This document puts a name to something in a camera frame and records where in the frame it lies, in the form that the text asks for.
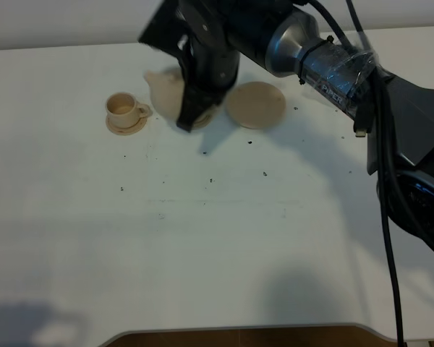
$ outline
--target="small cup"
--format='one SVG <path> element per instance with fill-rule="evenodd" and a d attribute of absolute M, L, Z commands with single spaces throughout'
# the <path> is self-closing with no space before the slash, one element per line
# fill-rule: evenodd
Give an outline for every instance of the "small cup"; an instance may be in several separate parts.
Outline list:
<path fill-rule="evenodd" d="M 152 112 L 129 93 L 116 93 L 106 101 L 106 126 L 117 135 L 131 135 L 146 125 Z"/>

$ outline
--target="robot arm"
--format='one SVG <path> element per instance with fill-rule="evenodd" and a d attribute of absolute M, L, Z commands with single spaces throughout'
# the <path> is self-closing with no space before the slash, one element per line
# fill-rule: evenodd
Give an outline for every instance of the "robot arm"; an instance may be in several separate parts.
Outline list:
<path fill-rule="evenodd" d="M 323 40 L 315 18 L 290 0 L 164 0 L 139 42 L 179 61 L 185 90 L 178 127 L 191 131 L 204 111 L 223 101 L 237 80 L 243 53 L 277 77 L 297 75 L 348 115 L 355 134 L 367 136 L 368 173 L 377 170 L 376 110 L 366 79 L 367 69 L 375 67 L 369 64 L 373 55 L 348 41 Z M 434 238 L 434 90 L 384 75 L 400 185 Z M 392 195 L 389 206 L 392 219 L 416 234 Z"/>

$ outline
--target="white table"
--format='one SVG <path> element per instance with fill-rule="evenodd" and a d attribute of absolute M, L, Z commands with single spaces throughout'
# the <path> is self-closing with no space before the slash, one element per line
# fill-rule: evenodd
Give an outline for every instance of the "white table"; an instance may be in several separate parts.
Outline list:
<path fill-rule="evenodd" d="M 384 67 L 434 88 L 434 27 L 370 39 Z M 110 133 L 105 99 L 148 102 L 143 73 L 175 64 L 139 44 L 0 51 L 0 343 L 343 324 L 395 338 L 376 179 L 352 122 L 243 58 L 239 82 L 283 90 L 282 126 L 222 112 L 191 135 L 157 115 Z M 434 255 L 392 236 L 406 339 L 432 339 Z"/>

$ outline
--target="wooden floor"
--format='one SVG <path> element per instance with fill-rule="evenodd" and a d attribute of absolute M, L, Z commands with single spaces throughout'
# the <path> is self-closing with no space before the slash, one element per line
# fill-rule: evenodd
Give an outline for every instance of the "wooden floor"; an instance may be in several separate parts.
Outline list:
<path fill-rule="evenodd" d="M 145 333 L 108 347 L 396 347 L 358 327 L 303 327 Z"/>

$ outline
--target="black cable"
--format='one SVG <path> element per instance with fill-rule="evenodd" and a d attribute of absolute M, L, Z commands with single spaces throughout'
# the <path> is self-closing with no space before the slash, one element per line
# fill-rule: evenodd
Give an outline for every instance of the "black cable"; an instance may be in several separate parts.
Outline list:
<path fill-rule="evenodd" d="M 363 32 L 362 23 L 360 23 L 359 16 L 357 16 L 357 12 L 355 11 L 354 3 L 352 0 L 346 0 L 347 7 L 349 8 L 350 17 L 352 18 L 352 22 L 354 23 L 355 30 L 359 33 L 360 40 L 362 41 L 363 48 L 365 50 L 370 50 L 371 45 L 368 41 L 367 36 Z"/>
<path fill-rule="evenodd" d="M 363 33 L 363 27 L 360 24 L 357 13 L 355 12 L 355 8 L 352 3 L 352 0 L 346 0 L 346 1 L 347 1 L 349 11 L 351 12 L 352 20 L 357 29 L 357 32 L 360 35 L 362 35 L 362 42 L 365 48 L 370 49 L 368 41 L 364 39 L 365 34 Z M 315 2 L 316 0 L 310 1 L 310 3 L 325 18 L 328 24 L 333 23 L 333 25 L 337 25 L 334 19 L 331 20 L 332 16 L 328 13 L 328 11 L 323 6 L 319 7 L 317 4 L 314 5 L 313 3 Z M 338 30 L 333 26 L 331 26 L 331 28 L 333 29 L 333 31 L 338 37 L 339 34 L 344 35 L 344 32 L 342 30 Z M 389 230 L 389 219 L 387 213 L 388 211 L 388 194 L 387 194 L 387 187 L 386 187 L 386 153 L 387 152 L 385 150 L 385 147 L 388 147 L 386 145 L 387 143 L 386 134 L 387 134 L 388 126 L 385 119 L 386 113 L 384 112 L 388 110 L 386 107 L 387 105 L 385 104 L 385 102 L 388 100 L 386 99 L 385 96 L 387 90 L 381 84 L 381 77 L 377 67 L 374 68 L 372 74 L 369 77 L 369 81 L 374 92 L 375 104 L 377 108 L 376 130 L 377 130 L 377 138 L 378 138 L 378 165 L 379 165 L 378 166 L 378 191 L 379 191 L 379 200 L 380 200 L 380 215 L 381 215 L 381 224 L 383 227 L 383 238 L 384 238 L 384 246 L 386 249 L 389 275 L 391 278 L 393 305 L 394 305 L 394 311 L 396 315 L 397 344 L 398 347 L 405 347 L 404 325 L 403 325 L 402 312 L 401 312 L 399 280 L 397 278 L 396 263 L 393 258 L 391 232 Z"/>
<path fill-rule="evenodd" d="M 346 51 L 352 52 L 354 46 L 350 43 L 349 39 L 344 34 L 344 31 L 341 29 L 337 21 L 331 16 L 331 13 L 318 2 L 318 0 L 309 0 L 309 4 L 312 5 L 314 9 L 321 14 L 321 17 L 325 19 L 331 29 L 334 31 L 334 34 L 338 37 L 339 41 L 341 41 L 342 46 L 346 49 Z"/>
<path fill-rule="evenodd" d="M 375 68 L 370 76 L 370 82 L 375 93 L 375 104 L 377 107 L 376 132 L 378 139 L 378 195 L 380 200 L 381 224 L 383 226 L 384 247 L 388 261 L 389 276 L 391 278 L 393 307 L 396 315 L 397 346 L 405 347 L 404 323 L 400 301 L 399 280 L 397 278 L 396 263 L 393 258 L 391 232 L 388 219 L 388 192 L 386 187 L 386 120 L 383 112 L 383 88 L 380 85 L 378 68 Z"/>

